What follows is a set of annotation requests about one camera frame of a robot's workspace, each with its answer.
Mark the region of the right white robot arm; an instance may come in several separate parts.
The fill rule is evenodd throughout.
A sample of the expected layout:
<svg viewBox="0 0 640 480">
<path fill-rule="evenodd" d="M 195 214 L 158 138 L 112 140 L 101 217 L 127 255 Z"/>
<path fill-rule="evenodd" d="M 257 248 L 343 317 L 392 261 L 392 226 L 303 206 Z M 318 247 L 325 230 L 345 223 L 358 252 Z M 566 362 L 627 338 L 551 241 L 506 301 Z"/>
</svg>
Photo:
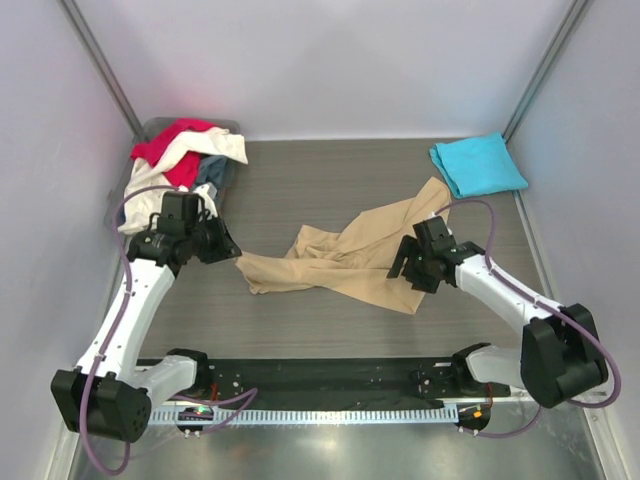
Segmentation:
<svg viewBox="0 0 640 480">
<path fill-rule="evenodd" d="M 472 242 L 406 235 L 388 275 L 426 293 L 446 282 L 489 307 L 520 336 L 515 349 L 480 343 L 454 354 L 450 380 L 462 395 L 498 383 L 524 389 L 542 407 L 553 408 L 609 378 L 604 356 L 593 344 L 593 319 L 583 306 L 563 307 L 537 294 Z"/>
</svg>

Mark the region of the beige t shirt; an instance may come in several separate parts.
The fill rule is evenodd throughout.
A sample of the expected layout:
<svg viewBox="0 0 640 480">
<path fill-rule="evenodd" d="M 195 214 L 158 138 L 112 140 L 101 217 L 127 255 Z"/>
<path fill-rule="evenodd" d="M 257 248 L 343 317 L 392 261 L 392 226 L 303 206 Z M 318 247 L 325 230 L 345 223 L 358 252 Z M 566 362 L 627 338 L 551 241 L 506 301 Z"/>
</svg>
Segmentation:
<svg viewBox="0 0 640 480">
<path fill-rule="evenodd" d="M 361 212 L 333 233 L 304 225 L 282 258 L 244 252 L 236 259 L 253 294 L 321 287 L 388 310 L 413 315 L 424 294 L 387 274 L 413 225 L 451 201 L 448 187 L 430 178 L 416 196 Z"/>
</svg>

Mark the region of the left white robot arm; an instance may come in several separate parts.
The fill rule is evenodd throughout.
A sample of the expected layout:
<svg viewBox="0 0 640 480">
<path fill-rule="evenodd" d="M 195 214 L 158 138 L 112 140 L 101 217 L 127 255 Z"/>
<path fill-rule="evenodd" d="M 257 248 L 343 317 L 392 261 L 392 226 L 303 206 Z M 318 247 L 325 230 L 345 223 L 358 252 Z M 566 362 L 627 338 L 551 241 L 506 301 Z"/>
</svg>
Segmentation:
<svg viewBox="0 0 640 480">
<path fill-rule="evenodd" d="M 170 350 L 156 365 L 136 369 L 141 346 L 166 293 L 191 259 L 204 264 L 241 254 L 223 219 L 160 218 L 129 244 L 125 277 L 94 341 L 71 370 L 59 370 L 51 392 L 75 433 L 136 442 L 154 408 L 173 396 L 204 398 L 212 387 L 205 353 Z"/>
</svg>

